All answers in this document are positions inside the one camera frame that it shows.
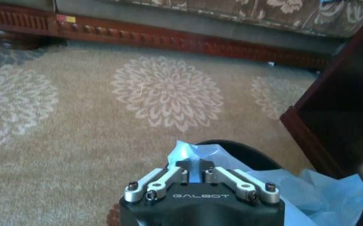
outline screw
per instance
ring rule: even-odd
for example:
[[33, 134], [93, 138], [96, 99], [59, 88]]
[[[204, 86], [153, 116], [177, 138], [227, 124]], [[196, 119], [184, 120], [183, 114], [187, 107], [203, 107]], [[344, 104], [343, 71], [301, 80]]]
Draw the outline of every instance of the screw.
[[156, 191], [153, 191], [153, 190], [147, 191], [147, 193], [145, 193], [145, 199], [148, 201], [153, 201], [156, 199]]
[[267, 192], [275, 192], [276, 185], [273, 183], [265, 183], [265, 190], [267, 190]]
[[131, 181], [131, 182], [128, 183], [127, 189], [128, 189], [129, 191], [135, 191], [135, 190], [137, 189], [137, 187], [139, 187], [137, 181]]
[[248, 201], [253, 204], [257, 201], [257, 194], [256, 192], [249, 192], [247, 196]]

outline carpet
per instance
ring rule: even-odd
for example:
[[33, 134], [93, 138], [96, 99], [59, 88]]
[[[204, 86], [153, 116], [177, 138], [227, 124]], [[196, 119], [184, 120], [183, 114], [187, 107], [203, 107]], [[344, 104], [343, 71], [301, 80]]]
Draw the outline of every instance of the carpet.
[[313, 80], [261, 62], [87, 42], [0, 48], [0, 225], [105, 225], [176, 140], [229, 139], [293, 173], [312, 168], [277, 118]]

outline blue tissue paper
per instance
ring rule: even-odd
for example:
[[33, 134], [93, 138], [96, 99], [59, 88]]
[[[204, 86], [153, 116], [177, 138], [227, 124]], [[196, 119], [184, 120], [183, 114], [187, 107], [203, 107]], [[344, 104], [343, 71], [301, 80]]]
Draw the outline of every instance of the blue tissue paper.
[[212, 161], [225, 169], [240, 169], [263, 182], [272, 181], [285, 202], [285, 226], [353, 226], [363, 212], [363, 181], [357, 174], [336, 180], [304, 169], [296, 177], [284, 169], [256, 171], [220, 145], [192, 145], [177, 141], [168, 155], [168, 168], [189, 160], [189, 183], [200, 183], [199, 161]]

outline wooden trim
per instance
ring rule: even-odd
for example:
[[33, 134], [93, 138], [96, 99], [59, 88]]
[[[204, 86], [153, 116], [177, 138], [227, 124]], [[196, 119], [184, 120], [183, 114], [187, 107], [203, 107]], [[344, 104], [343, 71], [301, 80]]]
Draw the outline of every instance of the wooden trim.
[[79, 15], [69, 16], [75, 17], [75, 23], [73, 21], [57, 20], [55, 13], [0, 4], [0, 30], [73, 40], [204, 53], [256, 61], [271, 61], [317, 70], [323, 70], [329, 62], [329, 55], [327, 54], [291, 50], [120, 21]]

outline logo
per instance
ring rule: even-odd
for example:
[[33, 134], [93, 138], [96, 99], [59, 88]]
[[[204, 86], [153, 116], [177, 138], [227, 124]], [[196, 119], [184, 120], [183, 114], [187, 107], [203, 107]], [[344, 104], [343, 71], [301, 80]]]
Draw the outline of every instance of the logo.
[[220, 199], [227, 198], [228, 194], [173, 194], [173, 198], [193, 198], [193, 199]]

